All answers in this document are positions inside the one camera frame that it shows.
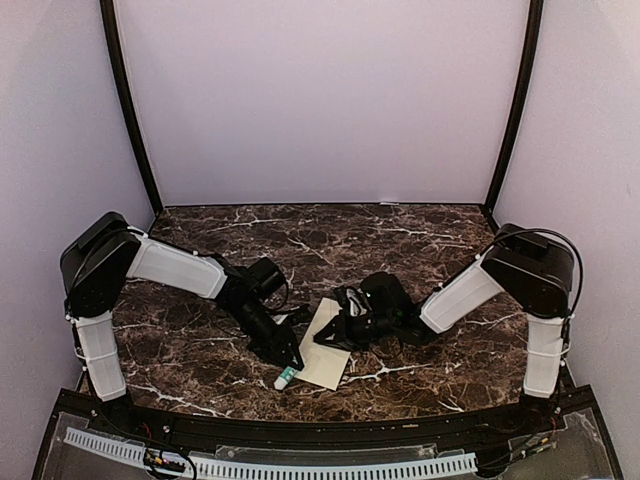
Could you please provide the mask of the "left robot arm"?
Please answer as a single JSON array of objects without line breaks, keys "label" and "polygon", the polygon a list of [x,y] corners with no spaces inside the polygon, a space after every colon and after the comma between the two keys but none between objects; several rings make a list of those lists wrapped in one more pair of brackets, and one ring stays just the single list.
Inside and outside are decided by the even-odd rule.
[{"label": "left robot arm", "polygon": [[120,436],[141,427],[140,412],[122,399],[128,385],[117,330],[132,322],[142,294],[157,300],[166,293],[171,300],[217,310],[236,323],[248,350],[262,362],[292,371],[305,367],[295,325],[309,320],[309,308],[269,305],[274,294],[287,295],[289,285],[268,257],[236,265],[220,254],[162,241],[109,211],[66,247],[59,268],[75,354],[92,393],[105,402],[103,421]]}]

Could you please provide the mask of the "small glue bottle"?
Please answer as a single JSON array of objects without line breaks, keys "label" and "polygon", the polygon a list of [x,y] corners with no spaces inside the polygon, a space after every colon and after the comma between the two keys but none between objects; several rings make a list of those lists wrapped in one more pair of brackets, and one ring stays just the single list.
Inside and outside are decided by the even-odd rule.
[{"label": "small glue bottle", "polygon": [[292,367],[286,367],[274,381],[274,388],[278,391],[284,390],[295,378],[298,371]]}]

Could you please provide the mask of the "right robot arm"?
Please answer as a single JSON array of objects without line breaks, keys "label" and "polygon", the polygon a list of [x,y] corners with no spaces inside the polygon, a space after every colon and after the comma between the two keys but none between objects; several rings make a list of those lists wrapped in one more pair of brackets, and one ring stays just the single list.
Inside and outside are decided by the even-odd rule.
[{"label": "right robot arm", "polygon": [[584,288],[584,262],[565,235],[546,228],[504,224],[494,239],[450,279],[421,301],[411,299],[393,274],[375,272],[357,287],[335,288],[337,314],[313,337],[315,343],[348,352],[366,350],[394,336],[421,346],[458,321],[505,296],[527,319],[527,358],[522,393],[510,413],[521,434],[549,416],[561,363],[570,348],[570,323]]}]

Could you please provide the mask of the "cream envelope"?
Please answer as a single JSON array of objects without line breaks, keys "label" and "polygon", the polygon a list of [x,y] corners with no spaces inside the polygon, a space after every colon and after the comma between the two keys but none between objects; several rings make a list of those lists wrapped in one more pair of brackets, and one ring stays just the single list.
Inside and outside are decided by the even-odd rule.
[{"label": "cream envelope", "polygon": [[304,369],[295,377],[299,380],[335,391],[344,373],[350,353],[320,345],[314,341],[319,333],[338,314],[336,301],[323,298],[299,346]]}]

